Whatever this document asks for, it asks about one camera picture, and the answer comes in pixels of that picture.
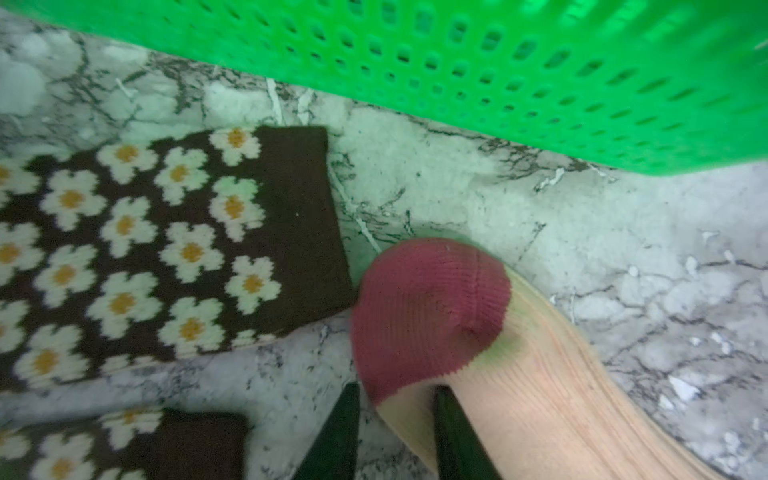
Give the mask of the green plastic basket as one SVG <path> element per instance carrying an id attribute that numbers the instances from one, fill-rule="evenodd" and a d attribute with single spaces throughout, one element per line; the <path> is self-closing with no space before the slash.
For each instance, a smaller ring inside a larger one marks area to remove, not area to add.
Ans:
<path id="1" fill-rule="evenodd" d="M 648 175 L 767 156 L 763 1 L 6 1 L 15 14 Z"/>

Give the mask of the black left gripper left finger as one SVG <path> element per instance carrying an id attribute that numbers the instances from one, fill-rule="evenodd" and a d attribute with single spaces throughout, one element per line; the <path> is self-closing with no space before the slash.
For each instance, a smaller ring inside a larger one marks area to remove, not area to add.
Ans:
<path id="1" fill-rule="evenodd" d="M 360 386 L 348 383 L 297 468 L 294 480 L 352 480 L 357 465 Z"/>

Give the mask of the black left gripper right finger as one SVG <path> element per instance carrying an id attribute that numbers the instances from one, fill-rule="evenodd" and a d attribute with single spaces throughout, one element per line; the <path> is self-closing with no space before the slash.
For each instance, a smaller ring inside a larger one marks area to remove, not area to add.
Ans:
<path id="1" fill-rule="evenodd" d="M 441 480 L 500 480 L 475 430 L 448 386 L 435 390 L 434 429 Z"/>

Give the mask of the striped beige maroon sock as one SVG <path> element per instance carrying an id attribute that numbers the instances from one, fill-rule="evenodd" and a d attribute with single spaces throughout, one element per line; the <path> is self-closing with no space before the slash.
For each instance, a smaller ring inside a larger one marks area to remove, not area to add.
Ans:
<path id="1" fill-rule="evenodd" d="M 714 479 L 614 383 L 541 293 L 486 252 L 412 239 L 365 272 L 351 316 L 354 363 L 384 422 L 438 465 L 446 386 L 504 479 Z"/>

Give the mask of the brown daisy sock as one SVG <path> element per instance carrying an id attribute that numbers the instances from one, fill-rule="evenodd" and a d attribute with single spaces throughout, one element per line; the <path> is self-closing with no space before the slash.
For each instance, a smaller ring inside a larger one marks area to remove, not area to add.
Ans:
<path id="1" fill-rule="evenodd" d="M 1 162 L 1 390 L 267 343 L 355 291 L 322 127 Z"/>
<path id="2" fill-rule="evenodd" d="M 241 479 L 233 413 L 139 408 L 1 432 L 3 479 Z"/>

